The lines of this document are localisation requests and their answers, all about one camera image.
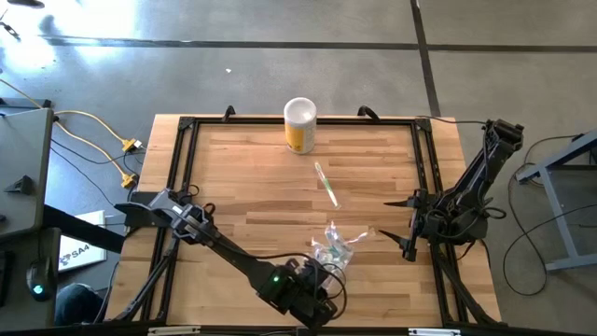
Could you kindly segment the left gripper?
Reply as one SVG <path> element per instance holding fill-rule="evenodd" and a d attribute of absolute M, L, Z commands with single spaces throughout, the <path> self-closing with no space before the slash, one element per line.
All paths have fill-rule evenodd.
<path fill-rule="evenodd" d="M 290 314 L 308 329 L 320 329 L 338 311 L 323 288 L 329 272 L 313 259 L 302 266 L 290 259 L 284 267 L 288 277 L 282 294 L 282 313 Z"/>

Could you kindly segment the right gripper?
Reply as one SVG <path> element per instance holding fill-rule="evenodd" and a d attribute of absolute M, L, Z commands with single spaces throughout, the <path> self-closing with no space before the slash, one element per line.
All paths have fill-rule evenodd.
<path fill-rule="evenodd" d="M 408 238 L 403 238 L 389 231 L 379 230 L 379 233 L 387 236 L 399 246 L 403 246 L 402 256 L 407 261 L 416 260 L 416 242 L 419 238 L 426 239 L 430 244 L 437 241 L 437 223 L 435 220 L 428 222 L 431 218 L 432 202 L 434 200 L 435 195 L 429 194 L 427 189 L 416 189 L 405 201 L 383 203 L 388 206 L 413 209 L 410 220 L 410 236 Z"/>

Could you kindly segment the clear acrylic organizer box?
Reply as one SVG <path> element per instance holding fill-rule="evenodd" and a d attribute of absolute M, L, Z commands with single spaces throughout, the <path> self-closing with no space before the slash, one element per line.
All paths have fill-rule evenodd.
<path fill-rule="evenodd" d="M 358 242 L 358 238 L 345 239 L 333 221 L 326 226 L 324 236 L 324 242 L 319 242 L 314 237 L 311 239 L 312 256 L 326 271 L 346 281 L 344 271 L 354 255 L 354 244 Z"/>

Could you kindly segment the black diagonal strut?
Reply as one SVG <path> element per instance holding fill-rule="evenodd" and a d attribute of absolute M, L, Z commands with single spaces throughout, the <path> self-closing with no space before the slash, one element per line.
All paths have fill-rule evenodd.
<path fill-rule="evenodd" d="M 160 261 L 150 268 L 148 278 L 141 286 L 139 292 L 124 310 L 113 318 L 113 321 L 132 322 L 139 311 L 142 311 L 141 322 L 160 322 L 164 324 L 167 321 L 180 243 L 181 241 L 178 238 L 171 240 Z M 144 313 L 150 313 L 155 286 L 163 274 L 165 274 L 165 280 L 161 292 L 160 309 L 154 319 L 149 319 L 147 316 L 144 316 Z"/>
<path fill-rule="evenodd" d="M 429 249 L 434 270 L 442 325 L 444 327 L 447 327 L 451 324 L 470 325 L 470 322 L 468 321 L 469 315 L 472 315 L 479 326 L 499 325 L 499 322 L 491 318 L 483 310 L 469 290 L 465 287 L 465 284 L 463 283 L 458 272 L 458 266 L 457 261 L 454 258 L 453 247 L 451 245 L 448 246 L 448 255 L 443 254 L 442 249 L 438 244 L 431 244 Z M 450 315 L 444 284 L 445 277 L 447 277 L 451 282 L 451 287 L 455 293 L 456 308 L 458 313 L 457 320 L 453 320 Z"/>

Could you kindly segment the white yellow wipes canister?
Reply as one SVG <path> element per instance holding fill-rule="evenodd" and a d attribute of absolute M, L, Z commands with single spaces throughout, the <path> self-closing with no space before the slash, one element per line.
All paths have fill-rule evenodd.
<path fill-rule="evenodd" d="M 305 97 L 293 98 L 285 104 L 285 141 L 288 148 L 306 154 L 314 147 L 317 107 Z"/>

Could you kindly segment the grey metal stand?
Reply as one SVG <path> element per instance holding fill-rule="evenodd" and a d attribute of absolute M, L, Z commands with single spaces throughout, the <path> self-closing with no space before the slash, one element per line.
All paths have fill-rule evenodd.
<path fill-rule="evenodd" d="M 545 262 L 544 266 L 547 272 L 597 265 L 597 253 L 582 255 L 578 252 L 566 219 L 567 215 L 572 215 L 580 210 L 590 209 L 593 206 L 597 207 L 597 204 L 587 204 L 582 205 L 577 209 L 565 210 L 562 198 L 558 195 L 555 187 L 556 171 L 569 170 L 573 172 L 585 168 L 597 168 L 597 165 L 588 164 L 568 165 L 569 161 L 586 152 L 592 151 L 595 147 L 597 147 L 597 129 L 582 135 L 574 136 L 571 143 L 557 154 L 554 154 L 539 163 L 530 164 L 520 173 L 515 174 L 515 179 L 520 184 L 530 182 L 536 177 L 542 179 L 543 189 L 548 196 L 549 204 L 553 212 L 553 219 L 548 219 L 547 223 L 554 222 L 562 237 L 567 256 L 563 259 Z"/>

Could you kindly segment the white printed sign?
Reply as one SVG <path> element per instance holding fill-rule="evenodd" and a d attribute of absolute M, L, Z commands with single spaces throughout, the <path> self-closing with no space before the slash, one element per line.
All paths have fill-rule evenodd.
<path fill-rule="evenodd" d="M 94 211 L 77 215 L 76 218 L 90 223 L 91 225 L 105 227 L 104 210 Z M 83 266 L 106 261 L 106 251 L 99 247 L 90 245 L 70 238 L 61 236 L 60 253 L 58 258 L 58 272 L 63 273 Z"/>

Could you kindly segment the person's leg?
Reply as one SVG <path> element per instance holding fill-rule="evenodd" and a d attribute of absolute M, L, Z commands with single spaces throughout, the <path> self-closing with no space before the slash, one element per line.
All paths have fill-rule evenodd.
<path fill-rule="evenodd" d="M 92 287 L 73 283 L 56 296 L 54 325 L 57 327 L 92 323 L 100 313 L 103 298 Z"/>

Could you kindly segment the black support beam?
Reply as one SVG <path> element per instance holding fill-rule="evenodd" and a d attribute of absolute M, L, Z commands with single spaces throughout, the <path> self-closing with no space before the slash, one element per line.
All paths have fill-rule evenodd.
<path fill-rule="evenodd" d="M 125 237 L 101 226 L 73 217 L 49 205 L 44 206 L 42 227 L 59 229 L 63 235 L 120 254 Z"/>

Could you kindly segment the black computer mouse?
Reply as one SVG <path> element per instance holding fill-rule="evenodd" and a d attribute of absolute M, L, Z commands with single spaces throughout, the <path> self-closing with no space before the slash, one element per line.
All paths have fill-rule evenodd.
<path fill-rule="evenodd" d="M 51 260 L 34 260 L 26 271 L 26 283 L 35 301 L 48 301 L 56 289 Z"/>

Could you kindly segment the black desk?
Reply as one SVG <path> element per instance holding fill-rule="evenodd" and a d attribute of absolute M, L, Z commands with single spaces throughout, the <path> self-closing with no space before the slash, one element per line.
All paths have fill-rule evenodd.
<path fill-rule="evenodd" d="M 12 256 L 7 270 L 5 298 L 0 305 L 0 331 L 54 326 L 60 240 L 58 229 L 44 229 L 0 240 L 0 251 L 7 251 Z M 34 260 L 43 258 L 51 260 L 56 289 L 48 301 L 35 301 L 27 287 L 26 271 Z"/>

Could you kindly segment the grey desk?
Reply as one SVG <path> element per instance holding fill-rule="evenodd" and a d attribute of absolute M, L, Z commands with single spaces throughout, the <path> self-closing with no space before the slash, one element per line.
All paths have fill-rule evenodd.
<path fill-rule="evenodd" d="M 0 239 L 42 226 L 53 117 L 50 108 L 0 117 Z M 31 195 L 4 192 L 24 175 L 34 181 Z"/>

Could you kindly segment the silver bracket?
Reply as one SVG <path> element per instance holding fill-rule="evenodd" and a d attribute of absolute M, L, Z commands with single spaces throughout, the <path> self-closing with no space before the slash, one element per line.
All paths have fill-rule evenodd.
<path fill-rule="evenodd" d="M 462 336 L 459 329 L 427 329 L 411 328 L 408 330 L 409 336 Z"/>
<path fill-rule="evenodd" d="M 149 328 L 146 336 L 198 336 L 200 334 L 199 326 L 170 326 Z"/>

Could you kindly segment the black bracket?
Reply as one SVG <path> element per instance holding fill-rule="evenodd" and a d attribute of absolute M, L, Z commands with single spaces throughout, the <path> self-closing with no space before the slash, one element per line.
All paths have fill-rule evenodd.
<path fill-rule="evenodd" d="M 28 175 L 24 175 L 21 179 L 5 187 L 4 192 L 31 195 L 34 189 L 33 179 Z"/>

